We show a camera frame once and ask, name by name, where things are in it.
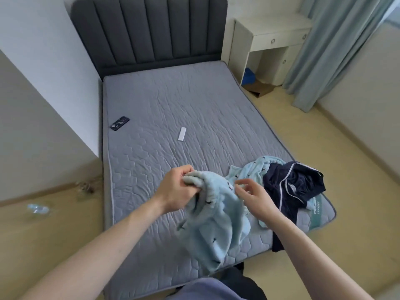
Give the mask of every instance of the white desk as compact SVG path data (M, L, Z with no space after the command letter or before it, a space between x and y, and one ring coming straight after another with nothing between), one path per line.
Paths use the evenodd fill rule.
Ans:
M239 84L252 66L260 81L282 85L312 26L300 14L236 19L228 66Z

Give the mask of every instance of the mattress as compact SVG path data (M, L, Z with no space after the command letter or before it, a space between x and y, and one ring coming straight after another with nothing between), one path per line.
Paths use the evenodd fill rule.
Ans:
M147 201L172 167L191 164L226 176L230 165L263 155L293 160L222 61L109 76L103 96L106 228ZM122 116L130 121L110 129ZM186 135L178 141L182 127ZM325 197L320 208L323 226L336 212ZM304 232L310 213L298 213ZM207 275L177 242L174 231L184 218L180 210L152 224L107 285L108 299L143 297ZM249 220L250 234L229 251L224 267L271 248L272 231Z

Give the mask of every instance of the upholstered headboard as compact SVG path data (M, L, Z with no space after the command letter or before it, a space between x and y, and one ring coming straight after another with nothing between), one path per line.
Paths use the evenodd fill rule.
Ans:
M226 0L76 0L71 19L100 77L221 59Z

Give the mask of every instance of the black pants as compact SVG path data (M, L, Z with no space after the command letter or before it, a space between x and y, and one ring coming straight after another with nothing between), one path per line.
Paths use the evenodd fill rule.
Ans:
M263 290L256 282L242 273L236 267L230 267L223 271L220 281L246 300L267 300Z

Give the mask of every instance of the floor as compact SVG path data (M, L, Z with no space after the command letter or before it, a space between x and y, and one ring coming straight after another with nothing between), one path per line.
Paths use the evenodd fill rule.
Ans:
M295 158L324 173L337 219L309 236L375 294L400 278L400 186L317 109L305 114L292 100L282 88L253 99ZM0 300L18 297L101 232L102 193L96 188L88 197L71 189L33 200L50 206L42 218L27 213L28 202L0 208ZM285 252L246 260L245 275L268 299L309 299Z

